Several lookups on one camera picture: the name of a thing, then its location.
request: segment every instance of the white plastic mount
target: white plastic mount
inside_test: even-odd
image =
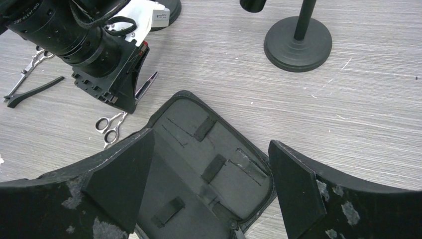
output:
[[[127,34],[125,40],[128,42],[136,40],[135,45],[139,47],[152,27],[166,27],[169,25],[170,10],[156,1],[131,0],[115,16],[125,16],[136,21],[137,29]],[[131,25],[131,23],[127,22],[118,22],[109,25],[108,29],[120,31]]]

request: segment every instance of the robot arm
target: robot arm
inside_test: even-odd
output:
[[[144,39],[151,27],[167,26],[169,15],[149,0],[6,0],[0,32],[9,29],[60,57],[73,67],[78,88],[131,114],[149,52]]]

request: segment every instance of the zipper pull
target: zipper pull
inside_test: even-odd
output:
[[[245,234],[242,232],[237,222],[232,221],[230,223],[230,228],[233,229],[234,234],[236,234],[237,239],[246,239]]]

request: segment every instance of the black stand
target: black stand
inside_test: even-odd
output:
[[[290,72],[311,71],[329,57],[331,34],[324,24],[311,18],[316,1],[304,0],[299,17],[277,22],[265,36],[265,55],[278,68]]]
[[[169,26],[179,17],[180,13],[182,12],[182,3],[180,0],[153,0],[157,1],[160,4],[166,6],[170,10],[170,20]],[[151,31],[158,31],[164,29],[165,27],[153,27]]]

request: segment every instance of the metal pole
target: metal pole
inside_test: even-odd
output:
[[[298,24],[296,25],[295,39],[302,41],[305,38],[312,12],[314,11],[317,0],[304,0],[302,3],[301,14],[299,14]]]

